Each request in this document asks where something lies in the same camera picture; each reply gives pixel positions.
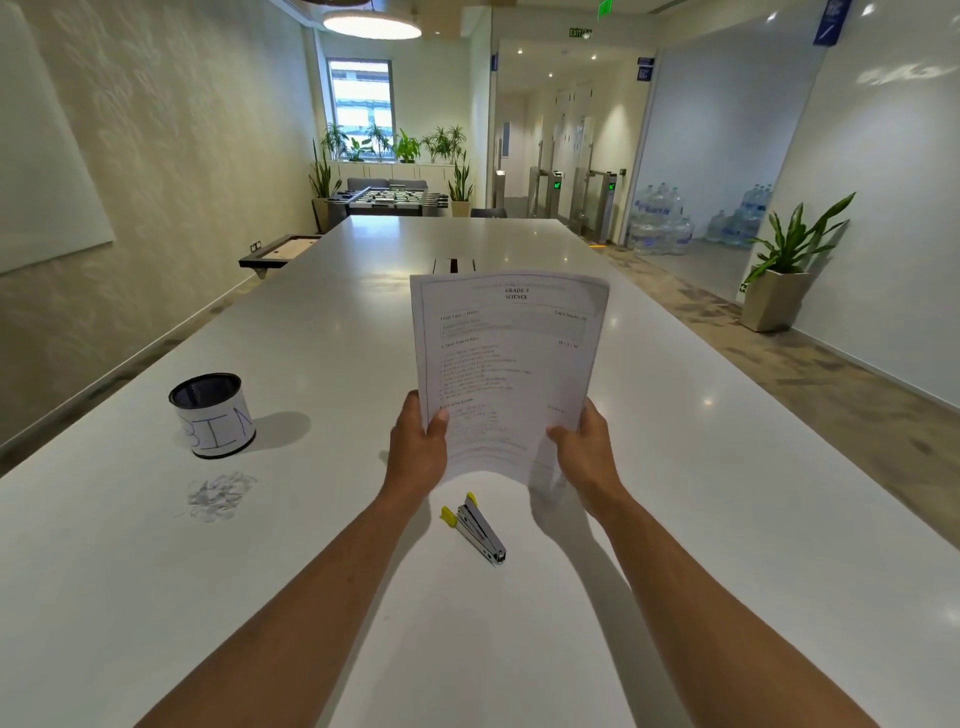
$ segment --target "turnstile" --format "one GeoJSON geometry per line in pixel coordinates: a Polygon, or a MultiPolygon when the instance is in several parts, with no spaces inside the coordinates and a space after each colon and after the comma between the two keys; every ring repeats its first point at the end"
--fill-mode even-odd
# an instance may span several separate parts
{"type": "Polygon", "coordinates": [[[527,195],[527,217],[560,217],[560,190],[564,185],[564,173],[530,168],[530,188],[527,195]],[[543,214],[540,214],[540,179],[546,177],[546,192],[543,195],[543,214]]]}
{"type": "Polygon", "coordinates": [[[507,196],[507,173],[502,169],[496,170],[493,175],[493,206],[504,207],[503,199],[507,196]]]}
{"type": "Polygon", "coordinates": [[[613,221],[613,199],[616,190],[616,173],[600,172],[595,169],[577,168],[577,177],[573,187],[573,202],[570,210],[569,228],[578,235],[584,233],[587,226],[592,233],[591,239],[597,243],[606,243],[610,237],[613,221]],[[596,195],[593,214],[588,214],[591,191],[596,195]]]}

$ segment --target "paper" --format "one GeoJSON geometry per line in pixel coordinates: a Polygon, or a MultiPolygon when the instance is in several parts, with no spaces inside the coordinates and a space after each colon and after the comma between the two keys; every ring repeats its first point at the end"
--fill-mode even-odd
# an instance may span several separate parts
{"type": "Polygon", "coordinates": [[[450,413],[444,479],[563,484],[548,425],[575,429],[610,285],[542,271],[411,276],[424,423],[450,413]]]}

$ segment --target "potted plant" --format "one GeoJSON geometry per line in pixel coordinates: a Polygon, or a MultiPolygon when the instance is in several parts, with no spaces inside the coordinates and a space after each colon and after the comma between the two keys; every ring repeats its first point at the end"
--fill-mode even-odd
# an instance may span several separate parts
{"type": "Polygon", "coordinates": [[[804,204],[793,211],[786,234],[775,212],[770,215],[774,227],[774,242],[752,238],[767,252],[759,256],[760,263],[744,279],[740,290],[746,293],[740,323],[754,331],[777,331],[793,326],[800,312],[800,304],[813,282],[806,271],[812,257],[832,250],[835,244],[821,245],[829,232],[850,220],[828,228],[830,219],[843,212],[856,195],[845,197],[824,213],[812,228],[804,225],[804,204]]]}
{"type": "Polygon", "coordinates": [[[378,127],[375,121],[367,129],[367,139],[364,142],[370,143],[375,149],[377,161],[383,161],[383,156],[394,148],[390,136],[382,127],[378,127]]]}
{"type": "Polygon", "coordinates": [[[330,153],[330,159],[343,159],[347,156],[347,133],[337,122],[331,122],[326,127],[326,134],[321,139],[321,148],[324,146],[330,153]]]}
{"type": "Polygon", "coordinates": [[[363,156],[371,150],[370,140],[364,139],[361,144],[356,136],[350,138],[350,145],[345,151],[347,161],[363,161],[363,156]]]}
{"type": "Polygon", "coordinates": [[[323,152],[317,155],[317,141],[313,142],[313,168],[307,175],[310,178],[310,184],[313,187],[313,216],[317,221],[317,230],[327,232],[330,225],[330,208],[327,200],[337,193],[340,189],[342,180],[330,186],[330,165],[326,161],[326,153],[330,151],[330,137],[325,135],[320,141],[320,148],[323,152]]]}
{"type": "Polygon", "coordinates": [[[470,216],[470,196],[473,194],[473,185],[467,187],[469,182],[470,168],[467,165],[467,155],[461,157],[464,166],[455,158],[453,160],[453,182],[447,182],[446,186],[450,188],[450,209],[454,217],[470,216]]]}
{"type": "Polygon", "coordinates": [[[407,136],[407,132],[400,130],[400,136],[396,138],[394,152],[401,164],[413,164],[420,156],[420,140],[407,136]]]}
{"type": "Polygon", "coordinates": [[[465,157],[467,150],[464,145],[467,143],[467,135],[464,134],[464,128],[457,124],[455,127],[450,127],[446,135],[450,140],[449,159],[456,162],[457,157],[465,157]]]}

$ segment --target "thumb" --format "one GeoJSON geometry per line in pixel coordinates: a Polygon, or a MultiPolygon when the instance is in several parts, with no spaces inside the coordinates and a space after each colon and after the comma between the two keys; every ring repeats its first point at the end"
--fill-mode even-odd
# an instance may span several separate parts
{"type": "Polygon", "coordinates": [[[546,436],[553,440],[557,447],[560,446],[560,443],[569,434],[571,434],[570,430],[562,425],[553,425],[552,427],[548,427],[546,429],[546,436]]]}
{"type": "Polygon", "coordinates": [[[430,424],[426,426],[427,437],[439,437],[441,440],[446,437],[446,425],[450,422],[450,413],[446,409],[441,409],[433,416],[430,424]]]}

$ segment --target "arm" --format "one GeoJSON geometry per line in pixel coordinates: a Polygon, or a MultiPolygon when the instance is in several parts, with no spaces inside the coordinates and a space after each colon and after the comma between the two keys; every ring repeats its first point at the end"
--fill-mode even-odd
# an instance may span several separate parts
{"type": "Polygon", "coordinates": [[[138,725],[314,725],[400,534],[444,475],[447,418],[424,433],[420,399],[407,395],[373,503],[138,725]]]}
{"type": "Polygon", "coordinates": [[[607,421],[587,400],[552,427],[561,468],[610,537],[698,728],[876,728],[830,679],[724,589],[620,483],[607,421]]]}

